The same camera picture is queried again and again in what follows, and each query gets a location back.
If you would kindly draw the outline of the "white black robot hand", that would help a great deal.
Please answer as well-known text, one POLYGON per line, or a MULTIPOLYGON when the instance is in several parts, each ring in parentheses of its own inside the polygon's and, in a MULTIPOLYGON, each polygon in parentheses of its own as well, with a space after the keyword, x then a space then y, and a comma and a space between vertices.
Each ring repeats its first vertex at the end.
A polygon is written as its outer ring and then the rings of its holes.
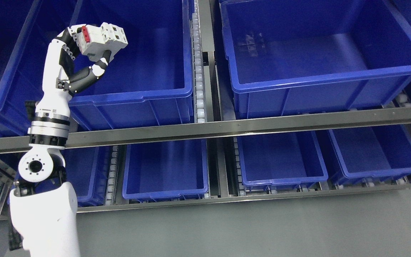
POLYGON ((42 78, 43 96, 36 107, 57 112, 69 107, 69 101, 104 76, 111 60, 110 51, 98 61, 81 54, 73 25, 60 32, 48 45, 42 78))

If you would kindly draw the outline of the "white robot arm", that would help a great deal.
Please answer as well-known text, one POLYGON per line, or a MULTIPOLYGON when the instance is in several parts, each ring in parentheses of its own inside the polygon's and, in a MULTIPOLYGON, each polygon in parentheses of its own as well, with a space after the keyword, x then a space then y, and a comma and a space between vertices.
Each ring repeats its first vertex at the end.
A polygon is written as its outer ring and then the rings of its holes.
POLYGON ((32 121, 30 150, 19 161, 9 195, 10 249, 32 257, 79 257, 77 196, 62 155, 70 130, 68 103, 43 99, 25 106, 32 121))

